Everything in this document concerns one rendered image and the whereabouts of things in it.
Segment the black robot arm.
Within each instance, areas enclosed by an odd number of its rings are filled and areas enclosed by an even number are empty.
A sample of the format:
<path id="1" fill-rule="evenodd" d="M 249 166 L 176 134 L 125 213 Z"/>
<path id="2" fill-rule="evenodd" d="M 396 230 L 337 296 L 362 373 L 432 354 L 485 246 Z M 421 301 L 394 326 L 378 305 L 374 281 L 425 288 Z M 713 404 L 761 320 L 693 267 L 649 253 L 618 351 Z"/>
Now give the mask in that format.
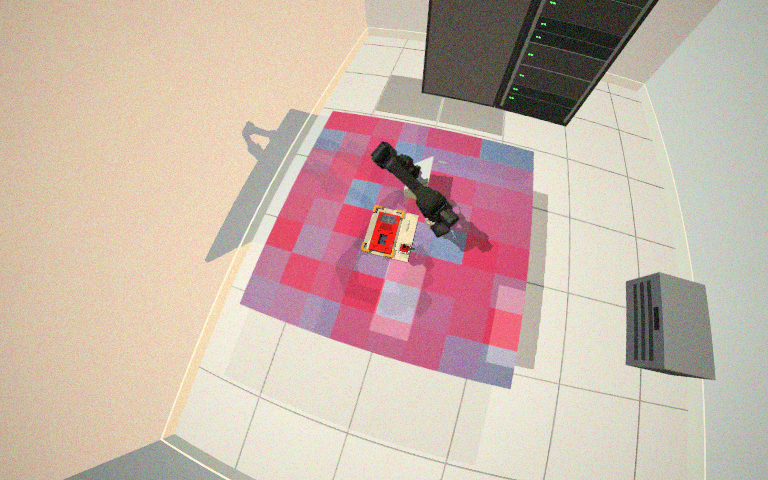
<path id="1" fill-rule="evenodd" d="M 370 156 L 374 164 L 392 172 L 410 191 L 415 193 L 421 208 L 433 218 L 437 216 L 447 228 L 459 221 L 452 205 L 439 191 L 424 187 L 415 179 L 418 177 L 420 167 L 416 168 L 412 164 L 413 159 L 410 156 L 405 154 L 398 156 L 397 150 L 387 141 L 382 141 Z"/>

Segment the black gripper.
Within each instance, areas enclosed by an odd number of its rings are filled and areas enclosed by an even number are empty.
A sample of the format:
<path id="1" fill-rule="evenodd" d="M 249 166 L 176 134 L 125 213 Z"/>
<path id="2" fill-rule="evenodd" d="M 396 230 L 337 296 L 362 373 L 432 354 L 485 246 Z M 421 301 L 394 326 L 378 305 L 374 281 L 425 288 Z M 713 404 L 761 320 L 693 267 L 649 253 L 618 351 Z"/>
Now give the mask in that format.
<path id="1" fill-rule="evenodd" d="M 433 218 L 430 214 L 428 214 L 425 210 L 423 210 L 420 206 L 420 203 L 416 200 L 416 204 L 420 208 L 420 211 L 424 215 L 425 218 L 428 217 L 429 221 L 435 222 L 434 225 L 430 226 L 437 238 L 449 233 L 450 228 L 447 228 L 444 223 L 436 216 Z"/>

